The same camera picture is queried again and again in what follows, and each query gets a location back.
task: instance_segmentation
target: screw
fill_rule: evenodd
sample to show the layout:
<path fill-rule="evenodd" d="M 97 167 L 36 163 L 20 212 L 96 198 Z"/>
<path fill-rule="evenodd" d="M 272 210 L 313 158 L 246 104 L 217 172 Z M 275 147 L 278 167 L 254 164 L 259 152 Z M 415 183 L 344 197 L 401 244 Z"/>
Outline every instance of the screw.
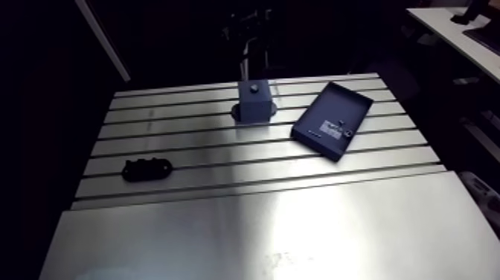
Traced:
<path fill-rule="evenodd" d="M 347 138 L 351 138 L 351 137 L 353 137 L 353 132 L 350 131 L 350 130 L 345 130 L 344 131 L 344 136 L 347 137 Z"/>
<path fill-rule="evenodd" d="M 253 84 L 250 86 L 250 92 L 251 93 L 257 93 L 259 91 L 259 86 L 256 84 Z"/>

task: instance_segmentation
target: black tray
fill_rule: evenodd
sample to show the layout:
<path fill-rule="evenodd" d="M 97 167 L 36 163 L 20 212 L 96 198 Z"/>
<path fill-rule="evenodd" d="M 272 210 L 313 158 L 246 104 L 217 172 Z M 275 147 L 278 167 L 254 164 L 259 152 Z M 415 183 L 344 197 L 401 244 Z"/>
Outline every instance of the black tray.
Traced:
<path fill-rule="evenodd" d="M 373 101 L 328 83 L 292 127 L 292 137 L 337 162 L 356 135 Z"/>

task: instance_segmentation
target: dark background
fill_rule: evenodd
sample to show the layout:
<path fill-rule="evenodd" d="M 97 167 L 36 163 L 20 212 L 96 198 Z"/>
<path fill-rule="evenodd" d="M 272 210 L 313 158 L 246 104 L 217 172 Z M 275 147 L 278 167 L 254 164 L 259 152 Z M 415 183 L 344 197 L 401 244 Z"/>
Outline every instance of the dark background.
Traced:
<path fill-rule="evenodd" d="M 0 63 L 7 73 L 3 76 L 7 93 L 20 97 L 22 108 L 13 113 L 22 120 L 24 172 L 21 203 L 15 204 L 22 213 L 23 279 L 39 275 L 113 93 L 239 80 L 237 60 L 220 31 L 231 13 L 258 5 L 273 9 L 271 67 L 252 69 L 253 77 L 377 71 L 448 168 L 473 170 L 496 183 L 495 174 L 486 173 L 484 166 L 498 168 L 498 162 L 456 121 L 471 110 L 470 100 L 461 97 L 478 88 L 457 89 L 452 79 L 480 71 L 446 44 L 422 46 L 401 32 L 403 25 L 418 26 L 405 9 L 428 4 L 425 1 L 92 0 L 91 4 L 130 70 L 129 84 L 122 81 L 73 1 L 2 4 Z M 481 92 L 498 90 L 485 80 Z M 449 106 L 451 95 L 455 108 Z M 36 168 L 28 166 L 33 161 Z"/>

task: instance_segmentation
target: metal surface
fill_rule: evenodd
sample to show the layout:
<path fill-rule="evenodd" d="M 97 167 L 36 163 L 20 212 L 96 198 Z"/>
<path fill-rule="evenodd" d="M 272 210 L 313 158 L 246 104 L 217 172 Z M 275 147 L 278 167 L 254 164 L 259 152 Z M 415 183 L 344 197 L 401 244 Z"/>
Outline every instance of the metal surface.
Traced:
<path fill-rule="evenodd" d="M 313 102 L 315 95 L 299 95 L 286 98 L 274 98 L 275 104 L 281 109 L 283 108 L 300 108 L 306 107 Z M 373 94 L 375 101 L 391 101 L 394 96 L 388 92 L 377 92 Z M 383 109 L 388 109 L 386 105 L 376 105 L 372 110 L 372 115 L 374 113 L 386 113 L 382 111 Z M 280 110 L 276 115 L 271 118 L 270 124 L 279 124 L 284 122 L 295 122 L 297 118 L 304 112 L 304 109 L 286 109 Z M 133 135 L 146 135 L 155 133 L 166 133 L 166 132 L 178 132 L 183 130 L 209 130 L 212 128 L 219 127 L 234 127 L 234 119 L 229 114 L 224 115 L 207 115 L 203 117 L 193 117 L 193 118 L 177 118 L 173 120 L 151 120 L 151 121 L 139 121 L 134 123 L 126 124 L 107 124 L 102 127 L 99 133 L 99 138 L 111 138 L 111 137 L 121 137 L 121 136 L 133 136 Z"/>
<path fill-rule="evenodd" d="M 369 94 L 372 93 L 372 91 L 360 93 L 371 98 Z M 278 109 L 290 109 L 305 108 L 311 104 L 312 99 L 308 98 L 305 95 L 305 98 L 299 96 L 289 96 L 282 98 L 273 98 L 273 101 L 276 103 Z M 104 122 L 116 123 L 125 121 L 152 121 L 162 118 L 186 118 L 199 115 L 228 114 L 228 112 L 231 111 L 233 105 L 235 105 L 236 103 L 237 101 L 234 100 L 110 111 L 106 115 Z"/>
<path fill-rule="evenodd" d="M 407 147 L 346 153 L 338 163 L 322 157 L 284 159 L 240 165 L 181 169 L 165 180 L 128 183 L 121 176 L 82 179 L 77 197 L 97 197 L 151 191 L 188 190 L 190 188 L 232 187 L 237 184 L 264 182 L 274 179 L 297 179 L 303 176 L 341 174 L 395 168 L 405 165 L 435 164 L 439 158 L 430 147 Z"/>
<path fill-rule="evenodd" d="M 169 159 L 176 168 L 186 168 L 200 165 L 317 155 L 316 152 L 302 144 L 289 141 L 289 127 L 281 131 L 283 132 L 282 135 L 276 135 L 273 142 L 91 159 L 87 164 L 85 175 L 119 174 L 124 167 L 125 161 L 151 159 L 153 157 Z M 360 134 L 350 143 L 347 152 L 423 145 L 426 142 L 418 130 Z"/>
<path fill-rule="evenodd" d="M 229 195 L 257 194 L 269 191 L 284 191 L 298 188 L 310 188 L 322 185 L 334 185 L 346 182 L 361 182 L 373 179 L 383 179 L 418 174 L 431 174 L 446 171 L 442 165 L 418 165 L 375 171 L 358 171 L 347 174 L 334 174 L 317 177 L 305 177 L 280 182 L 260 182 L 253 185 L 238 185 L 236 188 L 209 188 L 188 191 L 162 192 L 155 194 L 138 194 L 125 197 L 104 197 L 99 199 L 78 200 L 71 209 L 95 209 L 103 207 L 129 206 L 145 203 L 160 203 L 176 200 L 194 200 L 208 197 L 223 197 Z"/>
<path fill-rule="evenodd" d="M 380 79 L 370 80 L 343 80 L 337 81 L 337 84 L 351 90 L 369 90 L 369 89 L 385 89 L 385 84 Z M 271 85 L 271 93 L 273 95 L 297 95 L 304 93 L 320 92 L 327 82 L 314 83 L 296 83 L 287 85 Z M 193 103 L 202 101 L 218 101 L 218 100 L 236 100 L 238 99 L 238 90 L 231 89 L 212 89 L 198 92 L 169 93 L 166 95 L 146 95 L 127 98 L 115 98 L 111 102 L 110 109 L 129 109 L 148 106 L 174 105 L 183 103 Z"/>
<path fill-rule="evenodd" d="M 272 84 L 284 84 L 284 83 L 309 83 L 309 82 L 319 82 L 319 81 L 334 81 L 334 80 L 360 80 L 379 77 L 376 73 L 368 74 L 355 74 L 355 75 L 337 75 L 337 76 L 320 76 L 320 77 L 294 77 L 286 79 L 269 80 Z M 131 90 L 127 92 L 116 92 L 115 97 L 126 97 L 126 96 L 139 96 L 139 95 L 157 95 L 169 92 L 194 92 L 199 90 L 207 89 L 224 89 L 236 87 L 237 83 L 212 83 L 206 85 L 194 85 L 194 86 L 173 86 L 161 89 L 141 89 L 141 90 Z"/>
<path fill-rule="evenodd" d="M 399 107 L 399 104 L 394 103 L 395 106 L 388 106 L 389 109 Z M 385 113 L 387 111 L 379 112 L 376 106 L 373 106 L 369 115 L 376 115 L 377 113 Z M 291 118 L 295 120 L 300 116 L 301 112 L 290 112 Z M 390 130 L 393 126 L 400 125 L 396 122 L 385 122 L 383 119 L 366 118 L 358 132 L 368 132 L 377 130 Z M 215 130 L 196 133 L 180 133 L 164 136 L 145 136 L 140 138 L 127 138 L 116 140 L 101 140 L 95 143 L 92 150 L 93 156 L 105 156 L 120 153 L 136 153 L 141 151 L 154 151 L 154 150 L 168 150 L 168 149 L 183 149 L 187 147 L 208 147 L 221 144 L 243 144 L 256 141 L 271 141 L 273 139 L 288 138 L 290 134 L 291 125 L 273 125 L 261 127 L 237 127 L 227 130 Z"/>
<path fill-rule="evenodd" d="M 322 159 L 289 136 L 292 124 L 329 81 L 374 100 L 339 163 Z M 303 179 L 334 176 L 339 178 L 334 182 L 352 182 L 441 170 L 439 158 L 376 74 L 269 82 L 278 111 L 268 124 L 251 126 L 235 124 L 229 114 L 237 102 L 236 83 L 118 93 L 77 200 L 87 206 L 99 201 L 94 205 L 103 207 L 104 201 L 126 205 L 187 199 L 235 188 L 251 193 L 259 185 L 297 186 Z M 152 157 L 169 159 L 176 170 L 156 182 L 121 179 L 126 160 Z"/>
<path fill-rule="evenodd" d="M 41 280 L 500 279 L 453 173 L 67 211 Z"/>

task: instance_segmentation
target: white desk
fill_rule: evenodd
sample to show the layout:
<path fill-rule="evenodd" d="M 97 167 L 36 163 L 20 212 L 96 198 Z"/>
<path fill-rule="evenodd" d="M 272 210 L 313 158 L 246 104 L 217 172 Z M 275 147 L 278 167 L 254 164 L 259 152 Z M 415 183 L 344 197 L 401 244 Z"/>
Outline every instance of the white desk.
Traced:
<path fill-rule="evenodd" d="M 408 9 L 415 19 L 422 22 L 427 28 L 474 62 L 492 79 L 500 83 L 500 56 L 462 33 L 465 30 L 484 26 L 489 22 L 489 19 L 478 16 L 474 22 L 470 22 L 468 25 L 457 25 L 450 21 L 454 15 L 463 14 L 465 10 L 464 7 Z"/>

